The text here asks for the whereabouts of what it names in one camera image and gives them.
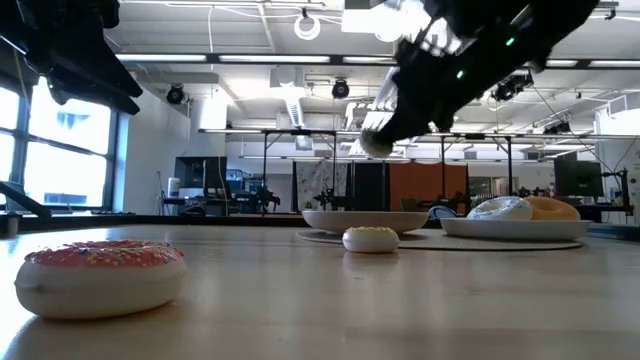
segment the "white bowl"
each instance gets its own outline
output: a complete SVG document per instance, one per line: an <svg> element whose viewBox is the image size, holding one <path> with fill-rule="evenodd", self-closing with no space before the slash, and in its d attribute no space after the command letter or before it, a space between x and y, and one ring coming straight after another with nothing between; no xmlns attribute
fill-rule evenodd
<svg viewBox="0 0 640 360"><path fill-rule="evenodd" d="M587 234L589 221L440 219L449 235L504 240L574 240Z"/></svg>
<svg viewBox="0 0 640 360"><path fill-rule="evenodd" d="M388 227L398 234L421 228L428 219L426 212L384 211L315 211L302 212L312 228L342 234L350 227Z"/></svg>
<svg viewBox="0 0 640 360"><path fill-rule="evenodd" d="M353 252L388 254L396 251L400 239L389 228L350 228L342 235L342 244Z"/></svg>

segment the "bowl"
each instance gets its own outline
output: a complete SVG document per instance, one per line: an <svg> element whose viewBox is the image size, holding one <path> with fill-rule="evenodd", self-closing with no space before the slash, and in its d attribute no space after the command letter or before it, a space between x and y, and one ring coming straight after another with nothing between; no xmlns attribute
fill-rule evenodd
<svg viewBox="0 0 640 360"><path fill-rule="evenodd" d="M426 212L316 211L305 210L302 217L312 228L342 234L350 227L388 227L398 234L420 229Z"/></svg>

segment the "ceiling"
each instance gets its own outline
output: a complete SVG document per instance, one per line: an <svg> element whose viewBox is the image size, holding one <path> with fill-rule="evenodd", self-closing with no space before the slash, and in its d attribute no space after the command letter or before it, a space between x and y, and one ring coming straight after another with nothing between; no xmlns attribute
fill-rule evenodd
<svg viewBox="0 0 640 360"><path fill-rule="evenodd" d="M124 52L170 53L278 53L278 54L393 54L394 44L381 42L373 34L343 33L338 24L321 21L319 36L311 41L298 38L294 33L295 16L299 10L263 9L261 18L257 7L233 8L248 16L210 7L169 7L163 4L128 3L121 0L121 23L107 36L114 50ZM325 1L326 11L310 10L310 14L339 17L343 2ZM619 0L619 17L640 18L640 1ZM208 17L210 15L211 37ZM631 20L590 19L583 27L554 48L556 58L640 58L640 22ZM160 74L180 79L184 74L207 75L215 72L226 84L232 98L229 117L236 119L274 119L285 112L285 103L266 97L269 87L269 65L145 65L132 70L145 74ZM344 114L347 101L331 99L331 88L336 77L345 77L351 87L350 97L375 97L388 68L384 67L331 67L301 66L308 97L303 98L305 112ZM150 86L165 92L169 81L156 80ZM625 89L640 89L640 71L601 70L547 70L534 76L536 87L556 111L573 108L571 124L576 131L592 128L591 109L613 99ZM194 98L205 98L211 85L185 83L186 91ZM577 99L577 92L582 99ZM501 107L480 102L467 106L458 113L457 127L463 131L526 129L534 121L548 118L551 112L540 96L526 91L515 101Z"/></svg>

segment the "security camera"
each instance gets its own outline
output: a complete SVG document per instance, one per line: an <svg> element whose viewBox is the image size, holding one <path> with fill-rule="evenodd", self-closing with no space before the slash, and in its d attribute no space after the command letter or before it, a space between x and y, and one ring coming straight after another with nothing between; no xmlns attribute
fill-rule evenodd
<svg viewBox="0 0 640 360"><path fill-rule="evenodd" d="M349 96L349 85L347 85L347 80L337 79L336 84L333 85L333 90L331 90L331 95L333 95L334 99L344 99Z"/></svg>
<svg viewBox="0 0 640 360"><path fill-rule="evenodd" d="M167 93L167 101L169 104L180 105L185 101L186 96L183 89L183 84L171 84L171 89L169 89Z"/></svg>

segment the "robotic hand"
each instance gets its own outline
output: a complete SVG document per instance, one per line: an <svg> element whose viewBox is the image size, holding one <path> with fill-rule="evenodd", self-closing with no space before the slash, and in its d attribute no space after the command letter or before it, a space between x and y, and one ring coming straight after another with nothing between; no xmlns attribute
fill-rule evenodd
<svg viewBox="0 0 640 360"><path fill-rule="evenodd" d="M392 77L398 90L394 115L379 131L362 132L363 148L375 156L388 155L397 140L429 133L430 122L439 131L450 131L461 107L523 64L544 70L553 46L580 27L599 1L423 2L431 23L415 41L403 40L395 54L399 70ZM462 43L452 54L431 45L437 41L425 39L442 18Z"/></svg>
<svg viewBox="0 0 640 360"><path fill-rule="evenodd" d="M59 104L78 98L136 114L131 97L142 89L103 37L119 8L118 0L3 0L0 37L46 76Z"/></svg>

